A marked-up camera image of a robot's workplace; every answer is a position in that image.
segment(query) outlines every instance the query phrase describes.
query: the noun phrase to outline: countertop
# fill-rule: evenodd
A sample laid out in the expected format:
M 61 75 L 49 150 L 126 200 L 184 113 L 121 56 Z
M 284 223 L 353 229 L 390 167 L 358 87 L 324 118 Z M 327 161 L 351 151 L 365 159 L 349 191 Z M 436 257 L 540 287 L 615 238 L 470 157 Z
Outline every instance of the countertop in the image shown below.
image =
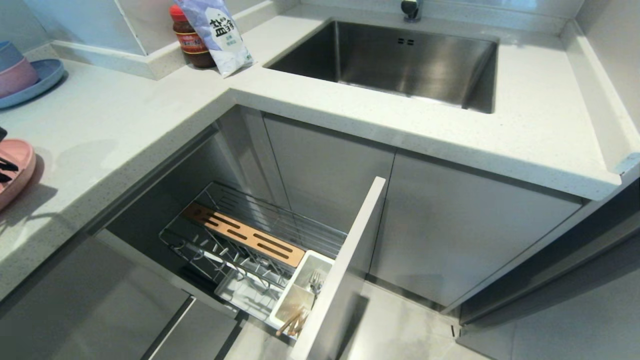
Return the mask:
M 499 42 L 495 113 L 264 68 L 331 19 Z M 227 79 L 183 67 L 159 81 L 65 60 L 68 78 L 0 126 L 39 156 L 0 213 L 0 299 L 99 211 L 235 104 L 600 200 L 606 170 L 559 38 L 464 22 L 298 6 L 243 35 L 257 64 Z

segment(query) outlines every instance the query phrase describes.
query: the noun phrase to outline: dish rack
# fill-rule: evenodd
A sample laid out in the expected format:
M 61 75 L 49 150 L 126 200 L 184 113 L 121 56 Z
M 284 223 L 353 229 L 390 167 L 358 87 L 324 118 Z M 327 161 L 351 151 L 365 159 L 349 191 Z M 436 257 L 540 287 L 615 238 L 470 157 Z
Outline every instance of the dish rack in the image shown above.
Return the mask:
M 218 181 L 209 183 L 159 233 L 169 249 L 216 285 L 217 296 L 276 328 L 279 326 L 269 321 L 269 315 L 296 267 L 243 245 L 233 234 L 215 231 L 207 221 L 195 221 L 191 214 L 194 209 L 208 209 L 208 215 L 215 219 L 241 223 L 264 234 L 261 238 L 274 237 L 331 259 L 335 259 L 347 236 Z

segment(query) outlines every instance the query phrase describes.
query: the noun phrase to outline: stainless steel sink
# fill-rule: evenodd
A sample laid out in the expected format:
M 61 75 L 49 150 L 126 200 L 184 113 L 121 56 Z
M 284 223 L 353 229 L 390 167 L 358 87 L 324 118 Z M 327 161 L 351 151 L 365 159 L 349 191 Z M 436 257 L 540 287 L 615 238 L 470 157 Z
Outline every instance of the stainless steel sink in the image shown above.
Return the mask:
M 269 69 L 493 112 L 495 42 L 334 21 Z

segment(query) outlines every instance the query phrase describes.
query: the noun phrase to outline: plastic bag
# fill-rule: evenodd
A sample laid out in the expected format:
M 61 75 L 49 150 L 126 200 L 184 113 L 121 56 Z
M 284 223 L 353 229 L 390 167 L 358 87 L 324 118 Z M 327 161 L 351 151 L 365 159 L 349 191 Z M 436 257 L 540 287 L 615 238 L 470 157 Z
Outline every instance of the plastic bag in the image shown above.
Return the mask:
M 253 65 L 253 57 L 244 46 L 224 0 L 174 2 L 182 9 L 193 29 L 204 41 L 223 78 L 242 67 Z

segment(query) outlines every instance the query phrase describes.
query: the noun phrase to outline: pink bowl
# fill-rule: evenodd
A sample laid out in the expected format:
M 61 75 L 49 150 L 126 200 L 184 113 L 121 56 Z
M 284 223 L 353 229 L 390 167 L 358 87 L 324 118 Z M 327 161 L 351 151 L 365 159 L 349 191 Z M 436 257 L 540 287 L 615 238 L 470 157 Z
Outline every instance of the pink bowl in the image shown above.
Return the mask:
M 23 91 L 38 81 L 38 73 L 31 63 L 23 58 L 14 66 L 0 72 L 0 97 Z
M 24 140 L 5 139 L 0 142 L 0 156 L 18 166 L 18 171 L 1 173 L 11 177 L 8 183 L 0 183 L 0 211 L 9 205 L 27 185 L 36 168 L 36 156 L 33 148 Z

